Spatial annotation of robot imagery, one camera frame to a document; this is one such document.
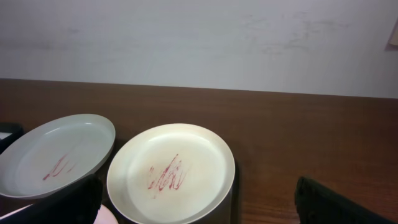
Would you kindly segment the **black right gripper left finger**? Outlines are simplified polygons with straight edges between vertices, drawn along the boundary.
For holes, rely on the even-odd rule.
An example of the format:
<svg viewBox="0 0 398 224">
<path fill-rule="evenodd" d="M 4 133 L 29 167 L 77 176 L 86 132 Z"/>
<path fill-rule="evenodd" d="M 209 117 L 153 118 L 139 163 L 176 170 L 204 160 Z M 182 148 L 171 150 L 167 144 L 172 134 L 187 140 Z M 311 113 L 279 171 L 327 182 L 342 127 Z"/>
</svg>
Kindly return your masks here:
<svg viewBox="0 0 398 224">
<path fill-rule="evenodd" d="M 101 207 L 103 184 L 90 174 L 43 200 L 1 220 L 1 224 L 93 224 Z"/>
</svg>

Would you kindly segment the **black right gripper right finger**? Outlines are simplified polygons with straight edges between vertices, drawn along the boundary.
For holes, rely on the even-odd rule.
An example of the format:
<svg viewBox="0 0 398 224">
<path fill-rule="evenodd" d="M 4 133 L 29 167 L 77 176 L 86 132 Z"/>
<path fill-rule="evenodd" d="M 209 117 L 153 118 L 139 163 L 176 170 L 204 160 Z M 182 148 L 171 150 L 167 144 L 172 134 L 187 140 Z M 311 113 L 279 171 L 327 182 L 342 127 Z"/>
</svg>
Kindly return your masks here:
<svg viewBox="0 0 398 224">
<path fill-rule="evenodd" d="M 294 201 L 301 224 L 394 224 L 307 177 L 298 179 Z"/>
</svg>

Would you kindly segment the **pale green plate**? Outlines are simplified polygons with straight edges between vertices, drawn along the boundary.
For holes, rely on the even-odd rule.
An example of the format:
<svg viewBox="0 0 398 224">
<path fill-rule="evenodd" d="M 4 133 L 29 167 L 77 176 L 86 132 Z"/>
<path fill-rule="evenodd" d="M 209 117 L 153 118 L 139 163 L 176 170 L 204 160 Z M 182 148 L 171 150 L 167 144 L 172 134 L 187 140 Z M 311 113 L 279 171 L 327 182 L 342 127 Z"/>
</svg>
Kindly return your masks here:
<svg viewBox="0 0 398 224">
<path fill-rule="evenodd" d="M 1 154 L 1 195 L 46 197 L 90 174 L 108 159 L 116 130 L 96 114 L 76 114 L 45 123 Z"/>
</svg>

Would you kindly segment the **cream white plate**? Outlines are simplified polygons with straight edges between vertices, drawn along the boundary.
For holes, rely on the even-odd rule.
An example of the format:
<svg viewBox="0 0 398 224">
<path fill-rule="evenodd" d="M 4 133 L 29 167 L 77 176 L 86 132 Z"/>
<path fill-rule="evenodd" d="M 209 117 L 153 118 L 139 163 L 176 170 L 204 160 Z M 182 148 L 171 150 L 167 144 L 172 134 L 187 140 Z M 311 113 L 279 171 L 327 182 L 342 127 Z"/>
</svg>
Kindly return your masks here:
<svg viewBox="0 0 398 224">
<path fill-rule="evenodd" d="M 113 157 L 111 203 L 135 223 L 192 223 L 232 188 L 236 164 L 226 142 L 193 124 L 165 124 L 130 139 Z"/>
</svg>

